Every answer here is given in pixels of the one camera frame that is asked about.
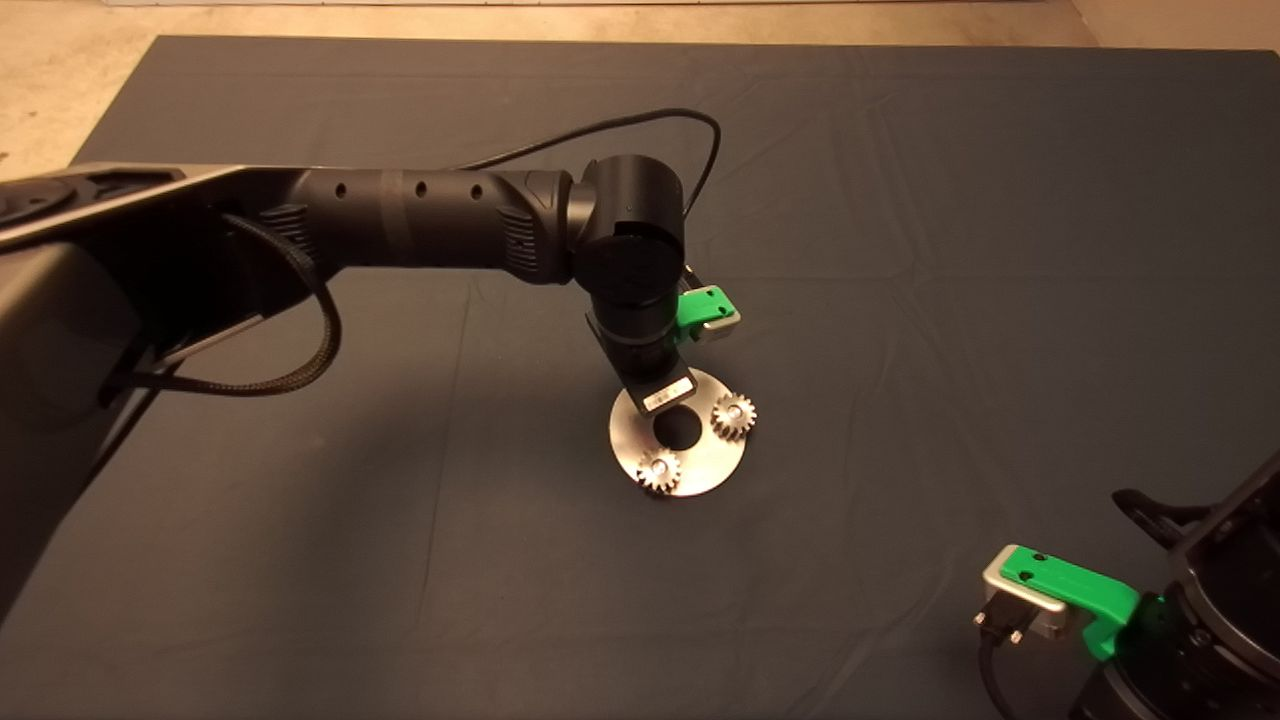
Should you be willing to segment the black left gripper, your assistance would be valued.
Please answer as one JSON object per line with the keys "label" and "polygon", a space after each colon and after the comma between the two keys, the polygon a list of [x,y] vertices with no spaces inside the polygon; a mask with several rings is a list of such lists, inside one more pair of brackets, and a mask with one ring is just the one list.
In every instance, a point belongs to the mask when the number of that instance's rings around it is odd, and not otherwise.
{"label": "black left gripper", "polygon": [[680,355],[672,332],[652,341],[628,342],[609,333],[594,313],[588,311],[585,318],[623,396],[640,414],[663,413],[696,392],[692,369]]}

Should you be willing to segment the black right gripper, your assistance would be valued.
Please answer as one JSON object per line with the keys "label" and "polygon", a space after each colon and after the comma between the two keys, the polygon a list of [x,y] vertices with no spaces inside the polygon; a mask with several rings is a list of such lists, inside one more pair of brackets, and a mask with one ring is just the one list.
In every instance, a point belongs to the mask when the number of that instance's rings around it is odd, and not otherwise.
{"label": "black right gripper", "polygon": [[1212,719],[1216,657],[1189,650],[1119,653],[1091,674],[1070,719]]}

